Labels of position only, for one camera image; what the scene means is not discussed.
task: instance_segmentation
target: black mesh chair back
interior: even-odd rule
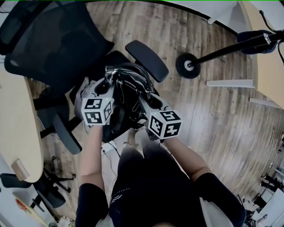
[[[18,2],[0,28],[5,69],[66,93],[113,47],[83,1]]]

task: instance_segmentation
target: floor lamp base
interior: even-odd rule
[[[201,69],[200,64],[195,65],[193,67],[188,67],[188,64],[194,60],[197,60],[197,57],[189,53],[184,53],[177,57],[176,69],[182,77],[187,79],[193,79],[199,76]]]

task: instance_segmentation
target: desk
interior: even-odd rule
[[[268,201],[265,207],[260,211],[261,216],[267,214],[267,218],[261,222],[263,226],[283,226],[284,214],[284,193],[277,189],[272,198]]]
[[[36,182],[43,172],[43,152],[36,111],[25,77],[0,69],[0,152],[10,167],[20,159]]]
[[[252,3],[247,1],[240,1],[239,3],[249,31],[260,29],[269,30],[266,27],[259,10],[253,6]],[[280,50],[284,53],[283,46],[280,46]],[[269,106],[284,109],[284,66],[277,49],[270,54],[253,55],[252,72],[252,80],[208,81],[206,85],[255,88],[274,102],[262,101],[260,104],[268,104]],[[258,101],[254,99],[251,99],[251,102],[258,103]]]

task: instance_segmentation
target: wood plank floor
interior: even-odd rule
[[[284,128],[283,110],[249,103],[249,98],[265,99],[249,88],[207,87],[207,80],[252,79],[252,61],[242,53],[217,58],[201,66],[200,79],[182,78],[175,69],[179,54],[189,52],[197,57],[231,45],[236,37],[225,29],[183,10],[147,2],[102,1],[87,4],[88,11],[106,39],[115,43],[114,50],[125,51],[125,46],[137,39],[154,50],[169,69],[162,83],[155,88],[184,120],[180,139],[200,154],[212,171],[234,193],[255,194],[252,185],[265,172],[271,162],[282,159],[273,149],[267,148],[280,137]],[[36,96],[40,83],[31,82]],[[79,125],[75,137],[84,147],[84,128]],[[52,137],[43,140],[46,159],[57,157],[59,175],[78,174],[80,155],[71,155],[62,143]],[[112,157],[113,169],[118,158]],[[103,168],[110,172],[109,160],[103,157]],[[104,175],[107,193],[115,177]],[[68,183],[72,188],[65,205],[56,210],[58,215],[75,218],[78,198],[78,181]]]

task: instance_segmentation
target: wooden desk top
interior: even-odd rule
[[[239,1],[239,3],[249,30],[263,29],[269,31],[259,13],[259,9],[248,1]],[[284,54],[283,45],[280,46],[282,54]],[[252,63],[256,90],[284,109],[284,65],[277,48],[270,54],[253,55]]]
[[[43,172],[39,126],[28,82],[0,69],[0,152],[9,166],[20,159],[36,182]]]

